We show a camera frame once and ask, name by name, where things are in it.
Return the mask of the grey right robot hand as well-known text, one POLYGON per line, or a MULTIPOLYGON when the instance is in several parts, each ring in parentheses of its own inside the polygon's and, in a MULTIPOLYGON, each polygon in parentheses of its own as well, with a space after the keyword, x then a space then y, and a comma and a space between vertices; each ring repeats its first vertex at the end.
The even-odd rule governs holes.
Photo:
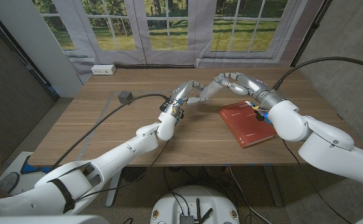
POLYGON ((221 73, 214 79, 214 82, 228 87, 237 95, 253 97, 261 107, 267 110, 283 101, 267 84, 240 72, 221 73))

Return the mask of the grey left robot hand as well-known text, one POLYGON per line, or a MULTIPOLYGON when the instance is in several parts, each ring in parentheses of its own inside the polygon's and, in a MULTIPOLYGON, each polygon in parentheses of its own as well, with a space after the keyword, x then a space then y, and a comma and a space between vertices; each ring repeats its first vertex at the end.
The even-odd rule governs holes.
POLYGON ((196 88, 203 91, 205 86, 196 80, 190 80, 179 84, 173 91, 169 99, 160 107, 160 110, 177 119, 177 122, 184 117, 183 110, 180 109, 184 103, 195 104, 203 101, 200 97, 188 97, 188 94, 196 88))

